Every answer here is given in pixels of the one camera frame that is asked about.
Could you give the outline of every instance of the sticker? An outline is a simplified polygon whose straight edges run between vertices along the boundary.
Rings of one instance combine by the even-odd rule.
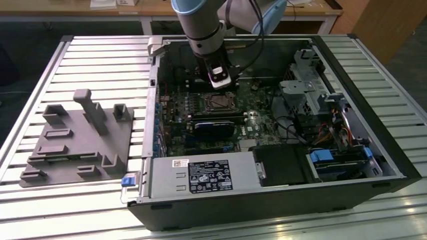
[[[228,160],[189,162],[188,181],[192,194],[233,190]]]
[[[122,14],[122,15],[137,15],[138,12],[137,11],[120,11],[118,14]]]
[[[188,159],[174,159],[172,160],[172,168],[186,167]]]

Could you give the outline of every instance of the cable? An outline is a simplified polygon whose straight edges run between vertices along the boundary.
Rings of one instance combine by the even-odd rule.
[[[256,60],[259,59],[259,57],[260,57],[260,55],[263,53],[263,49],[264,49],[264,20],[263,20],[263,12],[260,10],[260,6],[259,6],[256,1],[248,0],[248,2],[251,3],[251,6],[253,8],[253,11],[255,11],[255,14],[256,14],[256,17],[257,17],[257,21],[259,21],[260,48],[259,48],[259,52],[257,52],[255,58],[252,59],[252,61],[240,68],[240,73],[256,62]]]
[[[5,91],[5,92],[0,92],[0,95],[2,94],[30,94],[32,91]]]
[[[303,6],[299,6],[299,7],[296,7],[295,5],[293,5],[293,3],[291,3],[291,1],[287,1],[292,6],[291,6],[291,8],[293,9],[293,22],[296,21],[296,11],[295,11],[295,8],[303,8]]]
[[[283,126],[281,123],[277,122],[277,119],[273,119],[273,120],[275,120],[275,123],[279,125],[279,127],[283,128],[287,133],[291,133],[297,138],[301,144],[311,146],[309,142],[307,142],[307,140],[295,131],[289,130],[288,127]]]

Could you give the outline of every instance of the warning label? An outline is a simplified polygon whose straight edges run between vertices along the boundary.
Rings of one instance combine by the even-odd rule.
[[[233,189],[228,160],[189,162],[188,175],[192,194]]]

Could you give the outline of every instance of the blue latch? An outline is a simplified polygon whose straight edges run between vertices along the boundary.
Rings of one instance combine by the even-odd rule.
[[[333,156],[329,150],[315,150],[309,154],[311,161],[315,163],[317,161],[332,161]]]
[[[373,157],[372,151],[368,147],[363,148],[364,154],[367,156],[367,159]]]
[[[133,187],[136,185],[136,177],[134,176],[125,176],[121,178],[121,187]]]

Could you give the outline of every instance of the metal bracket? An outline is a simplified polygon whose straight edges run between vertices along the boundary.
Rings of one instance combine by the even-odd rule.
[[[162,37],[161,36],[152,36],[148,38],[148,44],[146,44],[146,50],[148,55],[153,56],[157,55],[164,51],[162,49],[164,43],[162,43]]]
[[[281,81],[280,87],[284,94],[305,94],[316,90],[312,84],[299,80]]]

